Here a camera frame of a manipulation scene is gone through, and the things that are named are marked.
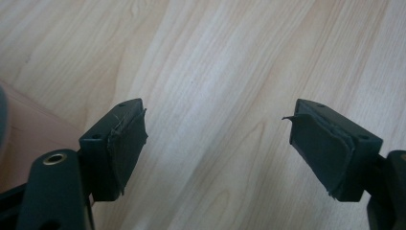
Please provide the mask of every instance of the light wood grain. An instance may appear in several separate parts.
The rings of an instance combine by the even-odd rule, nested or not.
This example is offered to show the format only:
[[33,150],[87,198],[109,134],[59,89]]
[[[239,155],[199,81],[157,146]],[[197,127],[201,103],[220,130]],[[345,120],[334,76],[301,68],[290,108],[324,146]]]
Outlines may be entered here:
[[143,98],[149,138],[98,229],[368,229],[288,145],[296,99],[406,149],[406,1],[2,1],[0,79],[86,130]]

